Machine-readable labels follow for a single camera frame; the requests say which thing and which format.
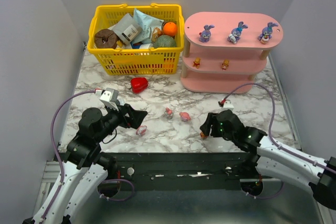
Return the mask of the orange bear toy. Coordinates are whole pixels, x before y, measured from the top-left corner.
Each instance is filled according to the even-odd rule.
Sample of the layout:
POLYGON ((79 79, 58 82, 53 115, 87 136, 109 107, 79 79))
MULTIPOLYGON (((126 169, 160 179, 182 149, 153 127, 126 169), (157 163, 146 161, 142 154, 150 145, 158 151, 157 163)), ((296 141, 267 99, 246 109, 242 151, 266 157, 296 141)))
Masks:
POLYGON ((207 138, 207 135, 205 135, 203 132, 200 132, 200 137, 201 137, 202 139, 206 139, 206 138, 207 138))
POLYGON ((195 67, 196 69, 198 69, 200 67, 200 62, 201 59, 199 57, 197 57, 194 61, 193 61, 193 67, 195 67))
POLYGON ((229 60, 224 60, 223 63, 222 63, 222 70, 225 71, 227 70, 229 67, 229 60))

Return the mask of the pink white toy figure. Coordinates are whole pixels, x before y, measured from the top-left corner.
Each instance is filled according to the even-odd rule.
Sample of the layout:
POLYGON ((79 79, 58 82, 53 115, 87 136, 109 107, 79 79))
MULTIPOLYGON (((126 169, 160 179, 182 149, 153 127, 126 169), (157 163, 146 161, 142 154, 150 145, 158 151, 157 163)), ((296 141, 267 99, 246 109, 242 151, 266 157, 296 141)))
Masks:
POLYGON ((136 130, 136 135, 138 136, 144 136, 147 131, 147 126, 141 125, 137 130, 136 130))

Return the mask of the pink bunny toy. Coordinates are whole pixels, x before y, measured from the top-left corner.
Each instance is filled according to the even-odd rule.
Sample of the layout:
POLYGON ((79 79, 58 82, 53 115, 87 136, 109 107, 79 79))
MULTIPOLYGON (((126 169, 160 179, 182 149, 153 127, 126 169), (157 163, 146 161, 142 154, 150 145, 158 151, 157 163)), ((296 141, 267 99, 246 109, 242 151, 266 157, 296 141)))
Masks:
POLYGON ((170 108, 165 108, 164 114, 167 119, 172 119, 174 115, 173 111, 170 108))

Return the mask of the purple bunny toy blue bow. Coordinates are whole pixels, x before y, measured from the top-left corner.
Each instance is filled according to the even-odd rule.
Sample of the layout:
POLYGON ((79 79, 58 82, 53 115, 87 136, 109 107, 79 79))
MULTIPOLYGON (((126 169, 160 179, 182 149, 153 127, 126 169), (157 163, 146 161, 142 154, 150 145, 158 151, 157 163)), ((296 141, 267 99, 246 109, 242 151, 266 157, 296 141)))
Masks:
POLYGON ((228 35, 227 40, 233 44, 238 43, 240 40, 243 29, 247 29, 248 26, 244 24, 243 21, 240 21, 236 28, 234 28, 231 33, 228 35))

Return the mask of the purple bunny toy with cake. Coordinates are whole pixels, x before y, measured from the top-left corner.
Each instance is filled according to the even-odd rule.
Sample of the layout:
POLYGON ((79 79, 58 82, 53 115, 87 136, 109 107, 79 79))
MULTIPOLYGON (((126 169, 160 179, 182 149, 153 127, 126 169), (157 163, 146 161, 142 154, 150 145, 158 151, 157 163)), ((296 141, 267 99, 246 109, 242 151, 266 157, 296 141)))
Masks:
POLYGON ((272 38, 272 32, 274 27, 278 27, 277 23, 269 22, 265 28, 262 29, 261 34, 258 37, 258 40, 262 44, 266 44, 272 38))

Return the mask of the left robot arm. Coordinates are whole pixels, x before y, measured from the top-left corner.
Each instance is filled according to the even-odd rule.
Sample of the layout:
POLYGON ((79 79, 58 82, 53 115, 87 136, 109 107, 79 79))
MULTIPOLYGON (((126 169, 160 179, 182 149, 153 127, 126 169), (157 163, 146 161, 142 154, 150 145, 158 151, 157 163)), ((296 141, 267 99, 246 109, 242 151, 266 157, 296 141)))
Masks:
POLYGON ((102 152, 100 143, 117 127, 138 129, 147 111, 118 105, 103 115, 88 108, 78 123, 79 130, 60 161, 60 173, 41 208, 24 223, 73 223, 93 191, 117 171, 116 159, 102 152))

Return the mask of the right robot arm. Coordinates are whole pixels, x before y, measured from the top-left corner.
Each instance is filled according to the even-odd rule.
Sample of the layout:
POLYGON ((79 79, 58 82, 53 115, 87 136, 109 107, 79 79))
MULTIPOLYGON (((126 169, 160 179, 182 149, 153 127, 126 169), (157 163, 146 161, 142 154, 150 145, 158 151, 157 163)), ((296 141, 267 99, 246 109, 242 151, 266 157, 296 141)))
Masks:
POLYGON ((250 165, 268 177, 299 187, 323 206, 335 209, 335 157, 316 157, 280 141, 270 132, 245 126, 231 110, 209 113, 202 137, 221 137, 251 154, 250 165))

